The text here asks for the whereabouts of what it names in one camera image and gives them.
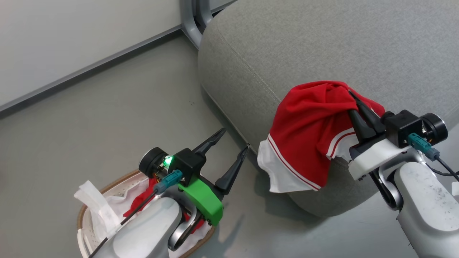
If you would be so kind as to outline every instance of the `sofa cushion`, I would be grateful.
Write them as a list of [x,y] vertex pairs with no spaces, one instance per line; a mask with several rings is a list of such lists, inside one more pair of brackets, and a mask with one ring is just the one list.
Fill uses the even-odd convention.
[[[436,113],[451,128],[459,122],[458,13],[455,0],[238,0],[204,32],[200,80],[254,150],[287,92],[319,80],[344,81],[393,112]],[[294,200],[327,216],[376,192],[368,177],[348,183],[348,196],[326,186]],[[315,208],[325,195],[344,204]]]

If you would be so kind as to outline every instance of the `woven basket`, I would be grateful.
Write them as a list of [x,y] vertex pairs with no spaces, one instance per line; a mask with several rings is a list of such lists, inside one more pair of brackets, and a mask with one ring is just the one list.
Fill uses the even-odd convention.
[[[142,174],[139,170],[135,170],[115,182],[107,185],[104,189],[101,190],[103,196],[122,196],[124,193],[132,186],[138,184],[139,182],[146,179],[146,176]],[[86,205],[81,207],[81,210],[78,214],[77,218],[77,239],[78,239],[78,246],[80,248],[81,255],[83,258],[88,258],[89,254],[96,249],[99,245],[99,241],[94,235],[94,231],[92,229],[92,222],[91,222],[91,213],[87,209]],[[199,240],[198,243],[184,253],[180,258],[186,258],[190,256],[194,251],[200,248],[204,243],[206,243],[210,237],[215,232],[215,227],[212,227],[206,236]]]

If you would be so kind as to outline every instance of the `white stripe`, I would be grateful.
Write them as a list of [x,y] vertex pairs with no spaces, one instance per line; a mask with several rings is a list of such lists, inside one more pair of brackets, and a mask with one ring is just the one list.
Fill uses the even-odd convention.
[[260,142],[257,163],[269,175],[269,191],[272,193],[288,193],[308,191],[313,187],[293,174],[274,152],[268,139]]
[[349,134],[354,132],[354,128],[349,128],[337,134],[330,142],[330,146],[328,146],[327,157],[331,157],[333,149],[335,148],[336,142],[345,134]]
[[347,135],[343,137],[339,142],[336,144],[335,153],[333,153],[333,157],[342,157],[346,161],[351,160],[351,154],[349,153],[349,148],[358,144],[358,139],[355,134]]
[[271,147],[274,148],[274,152],[276,153],[276,155],[279,157],[279,159],[281,159],[284,163],[285,166],[287,166],[290,171],[292,171],[293,173],[295,173],[295,175],[297,175],[298,177],[300,177],[301,179],[305,180],[307,183],[309,183],[310,185],[320,189],[321,187],[319,185],[317,185],[316,183],[312,182],[312,181],[309,181],[308,179],[306,179],[305,177],[303,177],[300,173],[298,173],[285,159],[284,157],[282,156],[281,152],[279,151],[279,149],[277,148],[277,145],[276,145],[276,142],[273,140],[273,138],[271,137],[271,134],[268,134],[268,139],[270,140],[270,142],[272,143],[272,145],[270,144]]

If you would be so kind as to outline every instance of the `fabric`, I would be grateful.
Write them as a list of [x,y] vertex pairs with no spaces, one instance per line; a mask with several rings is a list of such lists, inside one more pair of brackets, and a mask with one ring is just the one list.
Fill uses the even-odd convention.
[[[310,81],[345,81],[387,110],[433,112],[452,128],[459,121],[458,12],[455,0],[238,0],[204,31],[200,82],[255,151],[287,92]],[[330,169],[347,173],[334,162]],[[321,199],[324,189],[297,201]],[[345,206],[339,189],[327,191]],[[336,214],[328,203],[309,211]]]
[[[347,111],[358,108],[350,90],[344,82],[311,82],[291,89],[279,104],[267,144],[258,151],[258,164],[274,179],[275,192],[317,191],[327,183],[331,159],[351,160],[349,148],[358,140]],[[352,92],[384,114],[381,105]]]
[[371,196],[377,193],[371,177],[366,176],[361,181],[354,181],[350,173],[343,173],[346,170],[347,161],[340,157],[335,158],[330,164],[325,187],[319,191],[289,192],[288,195],[300,208],[318,217],[327,218],[342,214],[366,201],[369,193]]
[[[156,185],[157,182],[158,181],[156,180],[156,178],[149,178],[148,179],[148,187],[147,187],[147,189],[145,189],[145,191],[143,193],[139,194],[132,201],[131,208],[123,214],[123,217],[128,217],[129,214],[131,214],[140,204],[142,204],[148,198],[148,196],[150,196],[153,193],[153,187]],[[142,206],[142,208],[140,208],[139,211],[143,210],[143,208],[145,208],[145,206],[147,206],[147,204],[149,202],[147,202],[144,206]]]

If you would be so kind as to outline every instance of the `red cloth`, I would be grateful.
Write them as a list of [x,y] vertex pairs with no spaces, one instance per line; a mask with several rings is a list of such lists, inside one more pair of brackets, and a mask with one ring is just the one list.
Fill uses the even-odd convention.
[[[289,91],[279,104],[268,140],[284,165],[314,190],[325,186],[340,138],[355,134],[347,110],[357,110],[344,82],[319,81]],[[352,90],[381,116],[384,108]]]
[[139,194],[135,199],[134,201],[132,201],[132,204],[131,204],[131,209],[126,211],[123,216],[124,217],[128,217],[129,214],[131,214],[131,212],[133,212],[140,204],[143,203],[143,201],[145,201],[148,196],[150,196],[152,193],[153,193],[153,187],[156,185],[157,183],[157,180],[156,178],[150,178],[148,179],[148,188],[145,190],[145,192]]
[[[188,221],[190,219],[190,216],[188,215],[188,213],[184,212],[183,215],[185,216],[185,221]],[[195,229],[193,229],[193,231],[190,234],[193,234],[197,229],[201,228],[202,225],[204,225],[204,220],[203,219],[201,219],[198,222],[198,225],[195,227]]]

